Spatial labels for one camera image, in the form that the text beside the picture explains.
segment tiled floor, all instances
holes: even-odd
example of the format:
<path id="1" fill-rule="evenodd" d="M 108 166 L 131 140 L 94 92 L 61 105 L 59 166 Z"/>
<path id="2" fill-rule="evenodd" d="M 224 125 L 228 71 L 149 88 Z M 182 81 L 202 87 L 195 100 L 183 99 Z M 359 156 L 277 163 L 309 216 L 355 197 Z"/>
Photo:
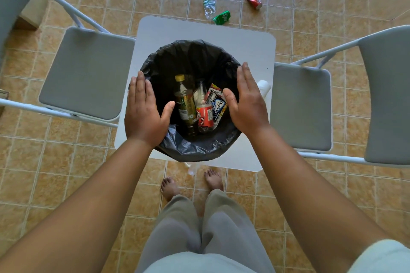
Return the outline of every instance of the tiled floor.
<path id="1" fill-rule="evenodd" d="M 135 36 L 147 14 L 205 22 L 202 0 L 66 0 L 111 32 Z M 262 0 L 253 10 L 245 0 L 217 0 L 229 10 L 229 26 L 265 30 L 277 39 L 276 60 L 289 62 L 392 26 L 375 19 L 367 0 Z M 13 31 L 0 87 L 12 100 L 37 103 L 39 90 L 71 19 L 51 3 L 36 32 Z M 369 127 L 369 86 L 360 54 L 349 50 L 326 65 L 332 73 L 334 149 L 363 156 Z M 0 118 L 0 254 L 67 198 L 114 151 L 115 130 L 6 108 Z M 410 175 L 394 168 L 310 161 L 321 175 L 359 205 L 393 237 L 408 243 Z M 254 222 L 277 272 L 311 269 L 263 172 L 220 168 L 226 192 Z M 165 202 L 159 183 L 173 176 L 198 212 L 208 194 L 196 177 L 175 162 L 150 160 L 104 272 L 132 272 L 155 217 Z"/>

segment plastic bottle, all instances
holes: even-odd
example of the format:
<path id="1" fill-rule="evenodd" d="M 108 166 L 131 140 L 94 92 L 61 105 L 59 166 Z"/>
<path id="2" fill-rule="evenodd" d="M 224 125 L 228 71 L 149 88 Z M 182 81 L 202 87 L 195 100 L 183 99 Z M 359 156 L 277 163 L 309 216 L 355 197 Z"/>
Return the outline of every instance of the plastic bottle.
<path id="1" fill-rule="evenodd" d="M 175 91 L 176 103 L 178 105 L 180 117 L 187 126 L 188 135 L 196 135 L 198 133 L 198 120 L 196 118 L 193 92 L 191 89 L 187 89 L 184 86 L 184 80 L 184 75 L 175 76 L 175 81 L 178 82 L 177 89 Z"/>
<path id="2" fill-rule="evenodd" d="M 215 0 L 204 0 L 204 10 L 205 16 L 208 20 L 212 20 L 216 12 L 216 1 Z"/>
<path id="3" fill-rule="evenodd" d="M 207 90 L 202 81 L 198 81 L 198 91 L 195 105 L 199 132 L 207 133 L 213 131 L 214 119 L 212 115 L 212 103 L 208 99 Z"/>

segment pants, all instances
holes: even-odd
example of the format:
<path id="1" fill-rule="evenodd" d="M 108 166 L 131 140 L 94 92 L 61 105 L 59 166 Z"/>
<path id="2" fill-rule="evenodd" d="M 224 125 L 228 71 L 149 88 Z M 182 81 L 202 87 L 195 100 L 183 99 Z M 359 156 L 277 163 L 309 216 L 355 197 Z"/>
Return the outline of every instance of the pants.
<path id="1" fill-rule="evenodd" d="M 135 273 L 186 251 L 220 254 L 257 273 L 275 271 L 243 208 L 218 189 L 206 200 L 202 223 L 192 201 L 182 195 L 172 198 L 157 217 Z"/>

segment red label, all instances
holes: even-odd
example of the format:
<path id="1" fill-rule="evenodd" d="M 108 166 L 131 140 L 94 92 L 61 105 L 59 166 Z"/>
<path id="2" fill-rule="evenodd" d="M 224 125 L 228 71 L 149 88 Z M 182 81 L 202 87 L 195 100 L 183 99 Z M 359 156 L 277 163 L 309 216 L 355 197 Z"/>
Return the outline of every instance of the red label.
<path id="1" fill-rule="evenodd" d="M 196 116 L 198 119 L 198 126 L 212 128 L 214 126 L 214 119 L 212 117 L 212 106 L 196 108 Z"/>

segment bottle with red label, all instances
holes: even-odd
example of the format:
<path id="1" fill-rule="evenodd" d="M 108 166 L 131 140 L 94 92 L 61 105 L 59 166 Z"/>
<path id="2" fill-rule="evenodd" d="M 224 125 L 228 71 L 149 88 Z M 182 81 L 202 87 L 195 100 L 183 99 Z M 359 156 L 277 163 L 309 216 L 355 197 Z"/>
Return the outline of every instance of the bottle with red label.
<path id="1" fill-rule="evenodd" d="M 208 99 L 207 90 L 202 81 L 198 81 L 195 105 L 199 132 L 207 133 L 213 131 L 214 118 L 212 115 L 212 103 Z"/>

